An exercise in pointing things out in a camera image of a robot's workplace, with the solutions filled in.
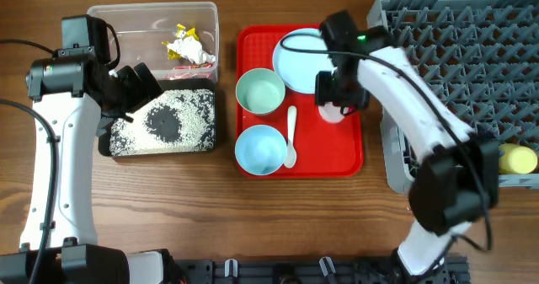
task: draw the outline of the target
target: rice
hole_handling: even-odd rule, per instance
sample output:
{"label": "rice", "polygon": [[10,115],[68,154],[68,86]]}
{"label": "rice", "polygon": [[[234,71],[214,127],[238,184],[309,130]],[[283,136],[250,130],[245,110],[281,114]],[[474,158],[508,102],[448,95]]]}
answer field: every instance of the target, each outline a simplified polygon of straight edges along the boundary
{"label": "rice", "polygon": [[207,89],[168,90],[111,128],[110,153],[128,156],[150,153],[208,151],[214,147],[214,94]]}

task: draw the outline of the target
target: wood grain surface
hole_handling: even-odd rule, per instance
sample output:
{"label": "wood grain surface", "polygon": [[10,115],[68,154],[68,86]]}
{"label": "wood grain surface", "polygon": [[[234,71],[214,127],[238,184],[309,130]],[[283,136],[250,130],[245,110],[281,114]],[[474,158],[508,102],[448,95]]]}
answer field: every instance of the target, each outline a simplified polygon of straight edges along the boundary
{"label": "wood grain surface", "polygon": [[[406,197],[388,186],[373,101],[362,115],[365,163],[346,180],[248,180],[237,171],[236,39],[251,24],[318,23],[347,8],[360,27],[374,0],[0,0],[0,38],[61,45],[61,18],[115,3],[212,1],[221,30],[220,137],[215,152],[113,160],[94,150],[93,216],[99,244],[125,252],[167,248],[178,259],[245,260],[389,255],[412,222]],[[24,76],[32,47],[0,46],[0,98],[30,105]],[[0,107],[0,254],[18,250],[29,210],[34,122]],[[492,211],[494,251],[466,245],[474,283],[539,282],[539,193],[504,189]],[[483,225],[470,235],[483,240]]]}

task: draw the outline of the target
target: dish rack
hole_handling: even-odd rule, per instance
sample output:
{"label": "dish rack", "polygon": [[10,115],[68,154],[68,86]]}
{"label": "dish rack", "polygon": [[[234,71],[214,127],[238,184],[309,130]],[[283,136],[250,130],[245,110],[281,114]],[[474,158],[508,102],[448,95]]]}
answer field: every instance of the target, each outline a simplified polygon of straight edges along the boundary
{"label": "dish rack", "polygon": [[[487,137],[539,153],[539,0],[376,0],[383,25],[438,98]],[[408,192],[419,164],[384,110],[387,182]],[[500,187],[539,188],[539,174],[499,176]]]}

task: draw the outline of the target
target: white spoon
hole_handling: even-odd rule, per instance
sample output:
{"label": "white spoon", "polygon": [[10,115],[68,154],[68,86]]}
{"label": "white spoon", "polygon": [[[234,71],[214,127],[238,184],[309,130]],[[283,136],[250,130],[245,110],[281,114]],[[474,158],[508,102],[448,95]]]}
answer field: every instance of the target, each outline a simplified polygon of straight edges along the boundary
{"label": "white spoon", "polygon": [[297,108],[295,106],[288,107],[288,144],[286,144],[286,158],[284,165],[287,168],[292,168],[296,164],[297,153],[294,149],[294,130],[296,129]]}

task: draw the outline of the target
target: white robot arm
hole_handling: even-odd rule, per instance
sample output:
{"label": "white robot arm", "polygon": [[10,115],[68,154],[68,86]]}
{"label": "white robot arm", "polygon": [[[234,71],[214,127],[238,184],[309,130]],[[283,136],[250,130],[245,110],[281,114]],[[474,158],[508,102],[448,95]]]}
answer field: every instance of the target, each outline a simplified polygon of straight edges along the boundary
{"label": "white robot arm", "polygon": [[[93,142],[99,122],[102,117],[128,121],[127,112],[162,92],[144,63],[109,75],[119,58],[110,60],[107,29],[116,39],[112,26],[101,19],[87,15],[63,19],[63,48],[30,68],[26,83],[33,110],[51,129],[36,121],[29,216],[20,252],[0,256],[4,283],[30,278],[30,283],[157,284],[177,274],[165,249],[126,256],[97,245],[91,195]],[[116,48],[120,57],[120,48]],[[56,145],[56,155],[51,155],[50,142]]]}
{"label": "white robot arm", "polygon": [[287,47],[286,38],[280,43],[291,51],[330,56],[336,69],[318,74],[317,104],[332,102],[344,114],[344,107],[364,109],[374,95],[421,165],[408,195],[416,219],[393,254],[402,269],[396,277],[415,282],[432,273],[480,217],[487,224],[489,249],[488,209],[498,202],[498,143],[481,140],[453,115],[382,27],[360,32],[343,11],[328,16],[320,30],[328,51]]}

